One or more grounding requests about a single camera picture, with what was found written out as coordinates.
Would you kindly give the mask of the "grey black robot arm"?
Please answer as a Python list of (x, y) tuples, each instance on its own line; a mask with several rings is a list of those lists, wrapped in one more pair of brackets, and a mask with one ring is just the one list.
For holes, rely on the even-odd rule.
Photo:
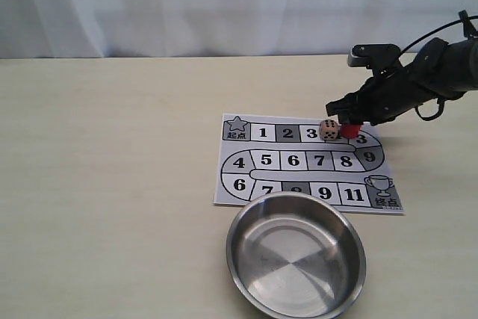
[(400, 48), (394, 44), (367, 44), (352, 47), (350, 67), (365, 67), (372, 76), (356, 91), (326, 104), (328, 116), (340, 124), (376, 126), (435, 99), (439, 117), (446, 101), (456, 101), (477, 89), (477, 39), (448, 43), (433, 38), (402, 65)]

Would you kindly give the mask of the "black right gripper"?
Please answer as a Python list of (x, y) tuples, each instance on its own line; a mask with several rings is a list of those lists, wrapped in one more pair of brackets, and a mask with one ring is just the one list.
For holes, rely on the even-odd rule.
[(424, 103), (436, 100), (438, 111), (422, 120), (441, 116), (444, 103), (465, 95), (465, 41), (431, 39), (407, 65), (374, 75), (345, 98), (328, 102), (328, 117), (340, 124), (389, 123)]

